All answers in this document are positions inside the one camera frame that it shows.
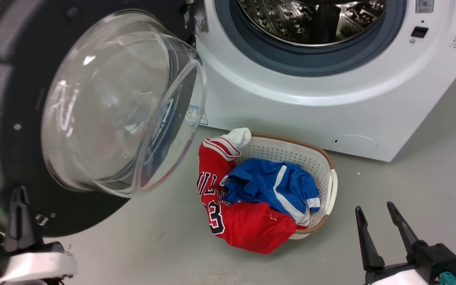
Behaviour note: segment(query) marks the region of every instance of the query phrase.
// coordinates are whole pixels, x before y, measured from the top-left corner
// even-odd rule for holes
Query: blue garment
[[[229,189],[223,198],[227,202],[265,202],[299,225],[309,225],[310,211],[321,207],[314,177],[298,164],[250,158],[235,167],[223,184]]]

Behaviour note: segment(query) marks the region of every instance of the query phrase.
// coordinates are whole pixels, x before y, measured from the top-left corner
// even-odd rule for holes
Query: clothes
[[[320,210],[314,177],[300,165],[250,158],[233,169],[222,184],[229,188],[224,201],[265,202],[309,226],[311,212]]]
[[[229,203],[222,199],[228,188],[220,185],[221,180],[235,167],[238,147],[245,145],[250,135],[248,129],[239,129],[203,141],[197,186],[214,235],[233,247],[269,254],[295,233],[296,222],[263,202]]]

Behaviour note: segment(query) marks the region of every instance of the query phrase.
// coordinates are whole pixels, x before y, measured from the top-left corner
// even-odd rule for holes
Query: white plastic basket
[[[248,158],[300,164],[303,170],[314,177],[321,209],[318,213],[311,213],[311,223],[307,229],[297,230],[290,239],[306,238],[326,224],[337,196],[337,173],[333,161],[324,150],[293,139],[253,134],[251,141],[241,149],[237,164]]]

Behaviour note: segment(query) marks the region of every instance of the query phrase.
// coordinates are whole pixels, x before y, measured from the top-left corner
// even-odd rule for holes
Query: red fabric
[[[197,186],[214,235],[233,247],[269,254],[295,233],[296,222],[266,203],[232,205],[222,200],[228,189],[220,183],[235,167],[235,159],[240,155],[227,139],[206,139],[198,155]]]

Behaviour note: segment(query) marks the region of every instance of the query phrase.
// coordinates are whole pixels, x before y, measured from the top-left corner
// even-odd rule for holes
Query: concrete floor
[[[197,149],[205,137],[222,133],[201,128],[163,186],[98,226],[61,238],[80,268],[66,283],[362,284],[356,206],[362,206],[387,264],[405,261],[387,201],[395,202],[419,238],[443,242],[456,253],[456,82],[394,162],[331,153],[340,185],[330,221],[269,256],[234,249],[210,233],[195,189]]]

